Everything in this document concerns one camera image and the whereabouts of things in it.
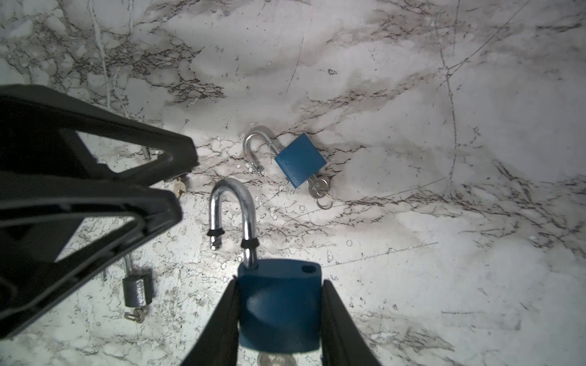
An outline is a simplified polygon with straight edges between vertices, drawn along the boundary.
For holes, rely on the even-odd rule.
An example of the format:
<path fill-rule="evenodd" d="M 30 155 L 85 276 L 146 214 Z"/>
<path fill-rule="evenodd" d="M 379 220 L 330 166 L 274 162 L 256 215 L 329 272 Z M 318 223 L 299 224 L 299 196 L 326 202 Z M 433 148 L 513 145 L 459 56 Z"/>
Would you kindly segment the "blue padlock with key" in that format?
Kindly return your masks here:
<path fill-rule="evenodd" d="M 237 275 L 240 345 L 273 354 L 318 350 L 321 266 L 293 259 L 258 258 L 253 198 L 245 185 L 235 178 L 216 183 L 210 197 L 208 236 L 213 250 L 222 244 L 221 198 L 226 192 L 238 199 L 242 213 L 244 259 Z"/>

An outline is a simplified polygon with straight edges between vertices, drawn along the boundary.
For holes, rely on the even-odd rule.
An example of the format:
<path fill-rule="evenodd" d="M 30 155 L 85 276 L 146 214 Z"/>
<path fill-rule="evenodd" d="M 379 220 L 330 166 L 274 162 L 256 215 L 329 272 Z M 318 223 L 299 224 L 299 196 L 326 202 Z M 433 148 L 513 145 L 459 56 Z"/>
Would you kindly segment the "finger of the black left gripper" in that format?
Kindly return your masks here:
<path fill-rule="evenodd" d="M 168 190 L 3 172 L 2 338 L 17 335 L 182 217 Z"/>
<path fill-rule="evenodd" d="M 148 147 L 159 155 L 125 170 L 99 162 L 99 143 Z M 192 171 L 192 139 L 121 117 L 41 85 L 1 87 L 1 168 L 32 175 L 154 185 Z"/>

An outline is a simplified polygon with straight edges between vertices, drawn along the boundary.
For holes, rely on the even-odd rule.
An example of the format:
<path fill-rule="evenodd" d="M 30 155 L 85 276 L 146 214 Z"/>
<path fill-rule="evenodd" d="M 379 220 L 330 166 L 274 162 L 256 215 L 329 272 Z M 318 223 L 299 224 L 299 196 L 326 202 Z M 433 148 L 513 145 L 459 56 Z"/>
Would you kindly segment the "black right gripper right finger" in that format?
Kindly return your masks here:
<path fill-rule="evenodd" d="M 322 365 L 380 365 L 367 346 L 334 285 L 324 280 L 321 293 Z"/>

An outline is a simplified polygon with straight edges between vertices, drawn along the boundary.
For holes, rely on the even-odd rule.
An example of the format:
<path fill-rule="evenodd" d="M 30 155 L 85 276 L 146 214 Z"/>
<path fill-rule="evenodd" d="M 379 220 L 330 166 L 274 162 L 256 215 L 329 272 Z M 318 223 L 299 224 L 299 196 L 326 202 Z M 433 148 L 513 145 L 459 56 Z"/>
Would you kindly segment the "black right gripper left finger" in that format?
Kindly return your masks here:
<path fill-rule="evenodd" d="M 239 314 L 240 294 L 237 279 L 233 278 L 182 365 L 235 366 L 239 346 Z"/>

